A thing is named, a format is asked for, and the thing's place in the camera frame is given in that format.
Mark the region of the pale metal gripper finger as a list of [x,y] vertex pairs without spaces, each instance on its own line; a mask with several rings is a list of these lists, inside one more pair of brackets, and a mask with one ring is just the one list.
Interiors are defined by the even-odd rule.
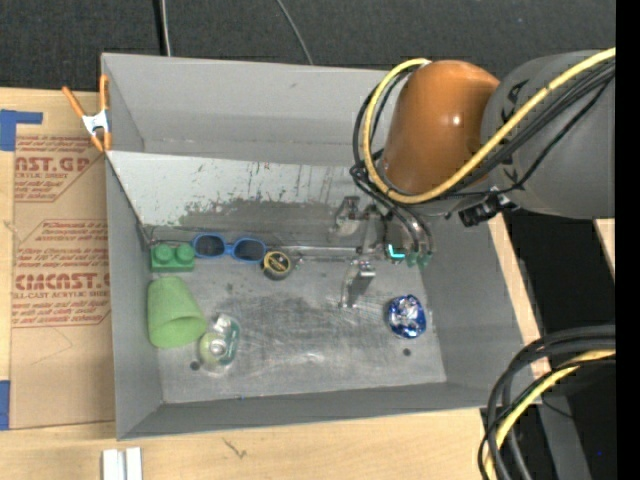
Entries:
[[342,280],[339,306],[354,308],[376,277],[376,270],[368,260],[353,260]]
[[338,207],[329,228],[329,242],[352,241],[357,237],[362,221],[359,196],[346,196]]

